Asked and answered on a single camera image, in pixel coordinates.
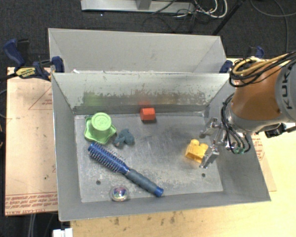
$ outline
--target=blue hairbrush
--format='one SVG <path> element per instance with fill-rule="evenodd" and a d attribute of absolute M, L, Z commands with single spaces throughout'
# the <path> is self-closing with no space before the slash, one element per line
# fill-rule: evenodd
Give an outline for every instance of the blue hairbrush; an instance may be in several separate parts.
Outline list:
<path fill-rule="evenodd" d="M 160 197 L 162 195 L 162 188 L 134 169 L 130 169 L 121 159 L 114 156 L 101 144 L 92 142 L 88 148 L 88 151 L 93 159 L 109 168 L 111 171 L 124 174 L 129 180 L 133 181 L 135 184 L 139 185 L 148 192 L 154 194 L 156 197 Z"/>

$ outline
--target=shiny round object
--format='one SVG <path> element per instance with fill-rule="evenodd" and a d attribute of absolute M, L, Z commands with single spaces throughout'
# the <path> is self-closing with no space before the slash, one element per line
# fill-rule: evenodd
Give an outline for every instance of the shiny round object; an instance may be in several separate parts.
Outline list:
<path fill-rule="evenodd" d="M 128 199 L 129 191 L 125 186 L 115 186 L 110 191 L 110 197 L 113 201 L 123 202 Z"/>

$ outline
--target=green cup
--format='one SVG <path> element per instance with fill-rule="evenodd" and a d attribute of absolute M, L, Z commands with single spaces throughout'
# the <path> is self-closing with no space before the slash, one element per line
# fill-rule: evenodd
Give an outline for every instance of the green cup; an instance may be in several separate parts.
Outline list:
<path fill-rule="evenodd" d="M 106 113 L 96 113 L 86 119 L 84 137 L 105 144 L 116 133 L 112 120 Z"/>

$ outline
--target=brush bristles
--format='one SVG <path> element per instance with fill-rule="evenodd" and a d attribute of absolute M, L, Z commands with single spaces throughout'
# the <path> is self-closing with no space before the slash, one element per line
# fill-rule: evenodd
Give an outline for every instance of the brush bristles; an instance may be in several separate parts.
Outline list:
<path fill-rule="evenodd" d="M 113 172 L 123 172 L 125 163 L 97 142 L 88 148 L 90 156 Z"/>

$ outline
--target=yellow block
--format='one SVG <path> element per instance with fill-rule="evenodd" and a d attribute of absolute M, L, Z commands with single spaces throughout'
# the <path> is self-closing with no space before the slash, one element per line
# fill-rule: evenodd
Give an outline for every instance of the yellow block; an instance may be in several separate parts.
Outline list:
<path fill-rule="evenodd" d="M 185 157 L 201 163 L 207 149 L 207 144 L 200 144 L 198 140 L 193 139 L 186 149 Z"/>

